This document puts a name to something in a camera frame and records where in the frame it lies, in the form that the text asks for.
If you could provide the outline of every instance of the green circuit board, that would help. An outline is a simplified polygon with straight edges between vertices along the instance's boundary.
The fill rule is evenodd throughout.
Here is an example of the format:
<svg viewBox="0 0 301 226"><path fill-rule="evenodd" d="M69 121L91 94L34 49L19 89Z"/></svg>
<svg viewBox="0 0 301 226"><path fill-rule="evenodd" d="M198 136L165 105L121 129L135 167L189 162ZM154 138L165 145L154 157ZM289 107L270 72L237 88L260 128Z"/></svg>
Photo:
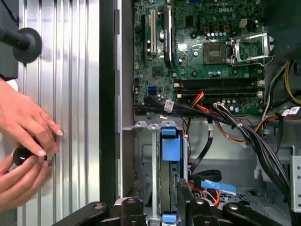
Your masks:
<svg viewBox="0 0 301 226"><path fill-rule="evenodd" d="M135 104L143 105L143 98L152 93L157 101L166 99L190 105L194 96L179 98L174 83L177 81L202 81L214 83L217 79L264 78L264 70L258 65L233 67L227 63L226 46L230 38L262 31L262 8L260 0L199 0L202 3L189 3L188 0L173 0L175 42L174 67L167 68L164 61L164 10L166 0L136 0L134 13L134 67ZM150 40L154 31L155 53L150 52ZM241 58L262 54L262 43L244 41L240 43ZM223 102L236 115L259 115L262 112L262 96L227 95L213 88L219 95L206 96L204 102Z"/></svg>

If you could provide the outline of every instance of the black knob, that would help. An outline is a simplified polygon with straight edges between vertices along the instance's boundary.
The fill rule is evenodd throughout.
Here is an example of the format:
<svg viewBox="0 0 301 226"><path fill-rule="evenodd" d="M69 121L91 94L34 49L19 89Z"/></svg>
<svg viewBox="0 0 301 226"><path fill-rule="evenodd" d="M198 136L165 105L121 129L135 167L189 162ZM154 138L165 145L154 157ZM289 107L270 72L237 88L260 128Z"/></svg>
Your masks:
<svg viewBox="0 0 301 226"><path fill-rule="evenodd" d="M38 142L38 140L33 137L34 141L40 145L40 143ZM28 159L30 156L34 155L31 151L29 151L26 147L24 146L20 146L17 147L14 151L14 155L13 155L13 159L14 159L14 163L17 166L20 166L23 164L23 162L26 161L26 159Z"/></svg>

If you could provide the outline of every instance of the dell logo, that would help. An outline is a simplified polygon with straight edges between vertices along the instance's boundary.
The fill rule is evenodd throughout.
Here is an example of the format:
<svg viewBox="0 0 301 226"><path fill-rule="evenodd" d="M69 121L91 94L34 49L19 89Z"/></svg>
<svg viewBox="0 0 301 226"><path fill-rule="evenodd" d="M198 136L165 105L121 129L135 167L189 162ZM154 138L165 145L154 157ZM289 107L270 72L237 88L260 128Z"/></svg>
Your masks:
<svg viewBox="0 0 301 226"><path fill-rule="evenodd" d="M229 7L229 8L219 8L218 12L219 13L229 13L229 12L233 12L233 9L232 9L232 7Z"/></svg>

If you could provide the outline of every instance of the hand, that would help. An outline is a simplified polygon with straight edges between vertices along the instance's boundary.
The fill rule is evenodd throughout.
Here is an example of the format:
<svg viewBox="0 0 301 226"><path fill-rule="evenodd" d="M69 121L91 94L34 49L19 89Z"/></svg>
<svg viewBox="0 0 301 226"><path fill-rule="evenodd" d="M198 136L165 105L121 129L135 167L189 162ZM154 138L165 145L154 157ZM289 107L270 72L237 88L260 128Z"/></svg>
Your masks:
<svg viewBox="0 0 301 226"><path fill-rule="evenodd" d="M36 103L3 80L0 80L0 97L0 132L5 137L40 157L58 152L52 131L59 136L63 133ZM42 147L29 133L37 138Z"/></svg>
<svg viewBox="0 0 301 226"><path fill-rule="evenodd" d="M22 206L30 200L51 170L47 161L34 155L8 172L12 164L12 154L0 163L0 212Z"/></svg>

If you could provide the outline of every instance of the ribbed metal panel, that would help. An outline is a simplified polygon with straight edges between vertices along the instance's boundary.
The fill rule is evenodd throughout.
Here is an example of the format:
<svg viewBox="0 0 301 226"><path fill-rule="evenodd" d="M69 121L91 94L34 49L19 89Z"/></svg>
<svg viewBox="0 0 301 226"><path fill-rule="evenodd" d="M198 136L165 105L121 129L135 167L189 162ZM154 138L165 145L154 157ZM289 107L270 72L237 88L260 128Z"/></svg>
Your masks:
<svg viewBox="0 0 301 226"><path fill-rule="evenodd" d="M18 226L49 226L99 200L99 0L20 0L22 27L43 50L19 64L19 86L60 124L52 177L26 205Z"/></svg>

